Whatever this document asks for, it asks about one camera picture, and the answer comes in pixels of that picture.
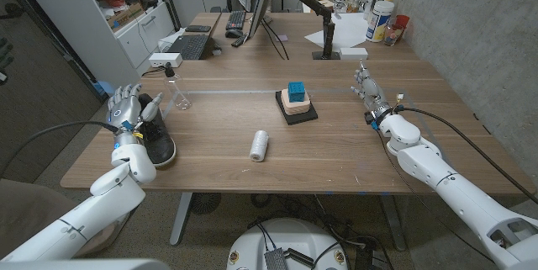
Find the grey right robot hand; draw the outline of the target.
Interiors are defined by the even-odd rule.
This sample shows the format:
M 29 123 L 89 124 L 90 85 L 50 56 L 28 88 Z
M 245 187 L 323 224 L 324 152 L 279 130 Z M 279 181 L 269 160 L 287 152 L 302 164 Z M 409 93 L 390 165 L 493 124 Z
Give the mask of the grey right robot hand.
M 354 78 L 357 82 L 357 87 L 351 87 L 351 91 L 363 100 L 367 108 L 364 113 L 365 121 L 373 129 L 379 130 L 380 124 L 392 113 L 393 108 L 389 105 L 383 90 L 371 78 L 370 72 L 363 61 L 360 61 Z

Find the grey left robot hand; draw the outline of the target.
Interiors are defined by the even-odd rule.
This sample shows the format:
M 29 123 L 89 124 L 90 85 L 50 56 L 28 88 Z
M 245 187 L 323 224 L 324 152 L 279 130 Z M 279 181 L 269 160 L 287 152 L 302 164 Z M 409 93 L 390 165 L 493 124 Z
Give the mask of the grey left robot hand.
M 141 87 L 141 84 L 119 87 L 108 101 L 107 122 L 118 128 L 114 131 L 115 149 L 124 145 L 137 144 L 134 132 L 144 122 L 152 121 L 159 112 L 159 104 L 164 94 L 157 94 L 142 108 L 139 101 Z

